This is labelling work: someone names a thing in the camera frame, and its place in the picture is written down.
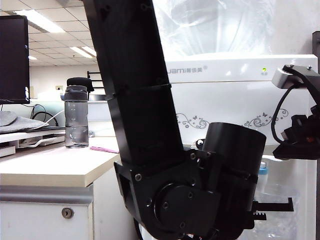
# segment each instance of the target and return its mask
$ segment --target computer monitor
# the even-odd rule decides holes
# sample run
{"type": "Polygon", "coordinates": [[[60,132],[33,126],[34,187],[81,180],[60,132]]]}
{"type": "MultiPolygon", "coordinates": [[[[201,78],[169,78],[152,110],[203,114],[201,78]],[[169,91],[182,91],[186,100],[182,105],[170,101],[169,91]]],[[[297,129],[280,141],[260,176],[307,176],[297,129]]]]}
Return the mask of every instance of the computer monitor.
{"type": "Polygon", "coordinates": [[[0,105],[29,104],[28,20],[0,16],[0,105]]]}

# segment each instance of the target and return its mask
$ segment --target white wall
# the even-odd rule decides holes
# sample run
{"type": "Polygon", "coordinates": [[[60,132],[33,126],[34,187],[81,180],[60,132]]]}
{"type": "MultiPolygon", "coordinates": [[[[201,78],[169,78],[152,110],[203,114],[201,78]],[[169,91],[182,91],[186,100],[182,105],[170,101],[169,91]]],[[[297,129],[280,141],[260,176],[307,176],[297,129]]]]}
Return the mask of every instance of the white wall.
{"type": "Polygon", "coordinates": [[[312,54],[312,33],[320,31],[319,12],[319,0],[276,0],[271,52],[312,54]]]}
{"type": "Polygon", "coordinates": [[[60,93],[67,88],[67,79],[87,77],[87,71],[99,72],[98,65],[34,66],[30,67],[30,88],[39,101],[60,101],[60,93]],[[56,86],[63,86],[62,91],[56,86]]]}

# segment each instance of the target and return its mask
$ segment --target desk surface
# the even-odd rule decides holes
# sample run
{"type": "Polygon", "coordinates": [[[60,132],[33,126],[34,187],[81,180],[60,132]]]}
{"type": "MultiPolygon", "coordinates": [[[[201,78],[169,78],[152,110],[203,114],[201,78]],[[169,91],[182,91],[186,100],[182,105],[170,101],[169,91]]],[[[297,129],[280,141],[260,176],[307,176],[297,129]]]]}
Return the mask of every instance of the desk surface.
{"type": "MultiPolygon", "coordinates": [[[[115,137],[93,137],[89,146],[118,150],[115,137]]],[[[113,167],[118,154],[56,143],[17,149],[0,158],[0,186],[86,187],[113,167]]]]}

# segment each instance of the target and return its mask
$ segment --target white cable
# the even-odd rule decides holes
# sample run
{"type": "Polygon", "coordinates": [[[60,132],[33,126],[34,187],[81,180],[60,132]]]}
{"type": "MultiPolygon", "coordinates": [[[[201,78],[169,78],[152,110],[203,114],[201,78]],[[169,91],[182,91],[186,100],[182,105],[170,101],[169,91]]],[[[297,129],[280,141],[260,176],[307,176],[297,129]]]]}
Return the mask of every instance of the white cable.
{"type": "Polygon", "coordinates": [[[36,129],[40,129],[42,127],[44,127],[48,122],[50,122],[52,119],[54,119],[56,116],[58,116],[60,113],[64,112],[65,110],[61,110],[60,112],[58,112],[56,115],[54,115],[53,117],[51,117],[48,121],[46,121],[44,124],[42,124],[41,126],[37,126],[35,128],[31,128],[28,130],[36,130],[36,129]]]}
{"type": "Polygon", "coordinates": [[[274,161],[274,162],[287,161],[287,160],[282,160],[282,159],[275,158],[275,157],[272,156],[272,155],[262,155],[262,159],[268,159],[268,160],[271,160],[271,161],[274,161]]]}

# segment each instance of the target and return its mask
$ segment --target ceiling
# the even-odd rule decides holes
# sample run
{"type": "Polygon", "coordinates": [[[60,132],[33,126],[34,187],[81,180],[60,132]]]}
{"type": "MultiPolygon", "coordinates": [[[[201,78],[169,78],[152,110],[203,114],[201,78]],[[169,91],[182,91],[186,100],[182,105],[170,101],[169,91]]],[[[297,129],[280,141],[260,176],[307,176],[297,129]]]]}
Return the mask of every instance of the ceiling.
{"type": "Polygon", "coordinates": [[[13,11],[34,9],[59,27],[63,33],[51,33],[29,24],[30,66],[97,65],[97,58],[87,58],[70,47],[91,47],[93,42],[80,0],[0,0],[0,16],[13,11]]]}

